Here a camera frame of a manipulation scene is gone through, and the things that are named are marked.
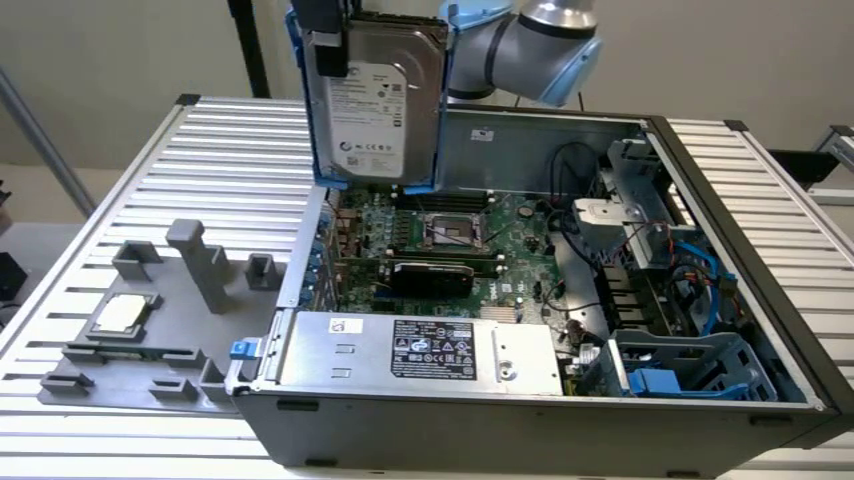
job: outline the power supply label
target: power supply label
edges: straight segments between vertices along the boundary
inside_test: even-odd
[[[478,380],[471,323],[395,320],[391,373],[399,378]]]
[[[398,178],[406,147],[406,77],[394,65],[350,62],[328,78],[334,160],[355,175]]]

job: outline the white wall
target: white wall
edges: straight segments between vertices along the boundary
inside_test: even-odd
[[[0,64],[76,166],[124,168],[180,93],[250,95],[224,0],[0,0]],[[0,107],[0,162],[40,161]]]
[[[364,4],[432,15],[440,1]],[[777,148],[810,148],[827,125],[854,123],[854,1],[596,0],[595,10],[606,44],[588,110],[743,120]],[[291,63],[272,71],[299,94]]]

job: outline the hard drive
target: hard drive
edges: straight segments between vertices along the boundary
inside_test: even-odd
[[[348,22],[348,74],[318,74],[312,37],[291,22],[315,155],[315,180],[434,187],[446,102],[448,27],[360,12]]]

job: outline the metal table surface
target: metal table surface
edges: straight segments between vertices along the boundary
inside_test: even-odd
[[[39,378],[53,369],[63,343],[75,338],[116,276],[109,259],[121,242],[153,241],[161,255],[176,256],[163,235],[172,219],[192,217],[204,221],[205,239],[225,247],[229,258],[260,247],[287,261],[311,188],[302,103],[203,98],[195,106],[173,108],[0,334],[0,477],[376,477],[370,472],[284,469],[268,460],[236,417],[45,406],[36,400]],[[854,357],[851,343],[839,345],[843,358]],[[428,472],[384,476],[498,477]],[[767,452],[722,478],[853,476],[849,433],[810,451]]]

